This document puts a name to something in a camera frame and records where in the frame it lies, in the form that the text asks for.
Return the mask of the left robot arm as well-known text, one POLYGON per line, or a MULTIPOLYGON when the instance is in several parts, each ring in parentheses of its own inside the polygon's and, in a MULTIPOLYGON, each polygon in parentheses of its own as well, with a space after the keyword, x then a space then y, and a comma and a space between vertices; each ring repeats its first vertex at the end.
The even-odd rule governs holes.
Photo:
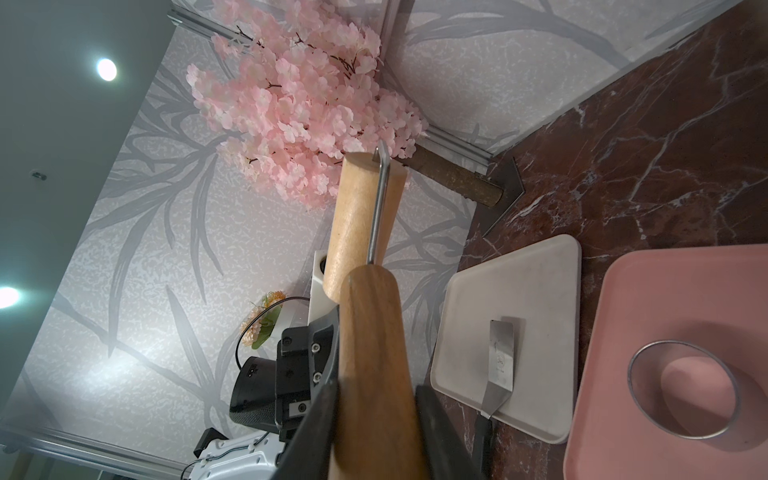
POLYGON ((185 479, 325 479, 336 421, 339 311, 282 333, 273 360, 249 358, 231 418, 254 433, 202 435, 185 479))

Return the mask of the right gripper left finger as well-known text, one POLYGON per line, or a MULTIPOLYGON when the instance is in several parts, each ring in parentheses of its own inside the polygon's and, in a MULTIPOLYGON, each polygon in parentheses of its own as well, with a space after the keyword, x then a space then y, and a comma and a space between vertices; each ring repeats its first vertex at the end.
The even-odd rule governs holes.
POLYGON ((331 380, 319 392, 308 415, 282 454, 272 480, 329 478, 331 447, 333 445, 339 386, 331 380))

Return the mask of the wooden dough roller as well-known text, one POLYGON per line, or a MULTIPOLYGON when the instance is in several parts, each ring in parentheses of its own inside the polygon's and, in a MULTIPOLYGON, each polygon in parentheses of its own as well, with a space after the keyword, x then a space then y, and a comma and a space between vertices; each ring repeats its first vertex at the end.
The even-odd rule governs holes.
POLYGON ((381 266, 404 177, 387 146, 342 161, 324 290, 340 307, 332 479, 426 479, 399 288, 381 266))

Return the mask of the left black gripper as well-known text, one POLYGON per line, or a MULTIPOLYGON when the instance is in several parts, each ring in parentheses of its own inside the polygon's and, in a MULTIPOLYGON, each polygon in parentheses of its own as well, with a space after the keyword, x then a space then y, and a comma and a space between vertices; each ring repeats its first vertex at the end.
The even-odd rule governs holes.
POLYGON ((321 388, 338 376, 339 309, 286 329, 274 360, 250 357, 240 368, 229 416, 236 423, 289 441, 321 388))

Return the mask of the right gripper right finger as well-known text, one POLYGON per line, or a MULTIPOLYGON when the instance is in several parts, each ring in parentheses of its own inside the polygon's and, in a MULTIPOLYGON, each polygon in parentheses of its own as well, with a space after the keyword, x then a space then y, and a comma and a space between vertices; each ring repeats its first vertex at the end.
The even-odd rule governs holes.
POLYGON ((483 479, 435 391, 419 385, 415 399, 430 478, 483 479))

